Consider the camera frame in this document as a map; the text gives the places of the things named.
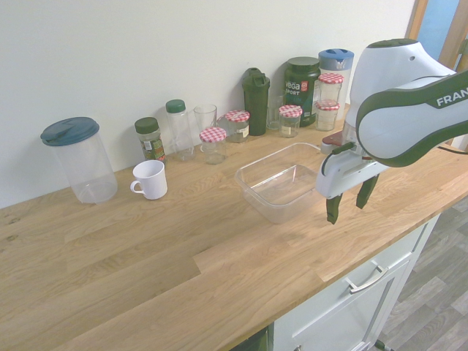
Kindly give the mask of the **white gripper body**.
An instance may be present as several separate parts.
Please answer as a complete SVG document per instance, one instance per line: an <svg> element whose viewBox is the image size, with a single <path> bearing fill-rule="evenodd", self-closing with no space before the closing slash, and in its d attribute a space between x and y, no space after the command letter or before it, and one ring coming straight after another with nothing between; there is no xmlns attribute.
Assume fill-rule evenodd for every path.
<svg viewBox="0 0 468 351"><path fill-rule="evenodd" d="M323 197L332 199L387 169L373 159L363 159L353 150L329 154L320 166L315 189Z"/></svg>

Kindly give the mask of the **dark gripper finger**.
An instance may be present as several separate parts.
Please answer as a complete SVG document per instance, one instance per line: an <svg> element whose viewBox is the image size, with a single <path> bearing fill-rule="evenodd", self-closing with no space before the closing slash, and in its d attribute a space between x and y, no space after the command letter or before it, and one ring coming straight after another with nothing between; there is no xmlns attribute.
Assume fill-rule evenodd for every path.
<svg viewBox="0 0 468 351"><path fill-rule="evenodd" d="M327 212L327 221L331 224L335 224L339 217L339 204L342 199L342 195L337 195L333 198L326 199L326 212Z"/></svg>
<svg viewBox="0 0 468 351"><path fill-rule="evenodd" d="M378 181L378 178L379 178L379 174L377 174L376 176L374 177L371 177L367 180L365 180L363 183L362 183L362 187L358 193L358 196L357 196L357 199L356 199L356 206L359 207L360 209L363 209L364 206L367 204L369 198L370 198L370 195L372 194L376 184L377 184L377 181Z"/></svg>

